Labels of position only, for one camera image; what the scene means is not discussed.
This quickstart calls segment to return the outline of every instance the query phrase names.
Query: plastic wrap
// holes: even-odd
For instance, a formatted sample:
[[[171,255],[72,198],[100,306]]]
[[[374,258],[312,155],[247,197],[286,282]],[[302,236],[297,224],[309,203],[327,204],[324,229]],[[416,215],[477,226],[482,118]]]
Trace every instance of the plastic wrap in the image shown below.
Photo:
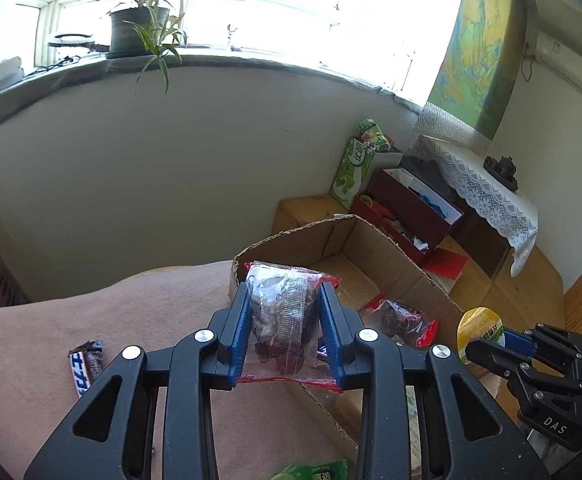
[[[364,325],[374,328],[399,344],[421,349],[436,338],[439,319],[428,320],[419,310],[379,294],[364,308]]]
[[[346,480],[348,464],[338,460],[322,465],[290,465],[271,480]]]
[[[318,289],[340,280],[303,267],[263,262],[248,265],[251,334],[239,382],[298,381],[336,388],[328,364],[317,358]]]

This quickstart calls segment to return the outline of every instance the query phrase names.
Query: air conditioner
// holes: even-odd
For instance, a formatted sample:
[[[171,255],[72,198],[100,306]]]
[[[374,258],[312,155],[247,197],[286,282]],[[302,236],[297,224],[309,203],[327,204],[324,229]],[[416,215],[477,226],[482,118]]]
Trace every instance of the air conditioner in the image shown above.
[[[570,48],[540,32],[535,59],[554,69],[582,92],[582,57]]]

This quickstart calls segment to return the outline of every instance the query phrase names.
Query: windowsill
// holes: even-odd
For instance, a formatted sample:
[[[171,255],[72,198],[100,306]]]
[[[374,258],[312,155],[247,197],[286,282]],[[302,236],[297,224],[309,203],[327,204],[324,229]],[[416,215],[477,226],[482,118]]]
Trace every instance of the windowsill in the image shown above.
[[[334,72],[326,66],[309,61],[263,52],[241,52],[212,48],[188,48],[181,50],[180,53],[182,66],[241,66],[305,73],[350,83],[359,89],[378,91],[383,96],[392,96],[399,104],[418,115],[422,110],[421,106],[392,91],[383,89],[381,86]],[[104,54],[90,54],[82,57],[76,63],[31,76],[0,92],[0,124],[61,88],[94,82],[110,74],[138,73],[143,69],[147,60],[147,56],[106,59]],[[180,66],[180,62],[174,56],[168,58],[167,64],[171,69]],[[157,65],[148,68],[148,70],[157,69]]]

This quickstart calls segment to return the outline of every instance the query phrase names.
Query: candy bar wrapper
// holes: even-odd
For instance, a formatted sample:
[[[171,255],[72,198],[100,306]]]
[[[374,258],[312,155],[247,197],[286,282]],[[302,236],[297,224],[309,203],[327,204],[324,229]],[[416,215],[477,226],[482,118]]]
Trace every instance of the candy bar wrapper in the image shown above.
[[[73,382],[79,397],[102,374],[102,347],[100,340],[87,341],[69,352]]]

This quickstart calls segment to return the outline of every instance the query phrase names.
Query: window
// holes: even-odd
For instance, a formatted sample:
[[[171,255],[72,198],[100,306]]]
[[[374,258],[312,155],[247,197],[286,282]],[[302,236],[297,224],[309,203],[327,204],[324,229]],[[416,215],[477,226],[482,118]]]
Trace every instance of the window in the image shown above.
[[[83,54],[70,47],[47,47],[46,38],[51,33],[88,33],[98,43],[108,44],[108,12],[123,2],[19,0],[21,6],[36,9],[36,64]],[[446,52],[459,3],[460,0],[185,0],[184,28],[190,44],[195,46],[226,52],[230,41],[234,50],[327,68],[423,105]],[[22,23],[28,24],[31,19],[29,15]]]

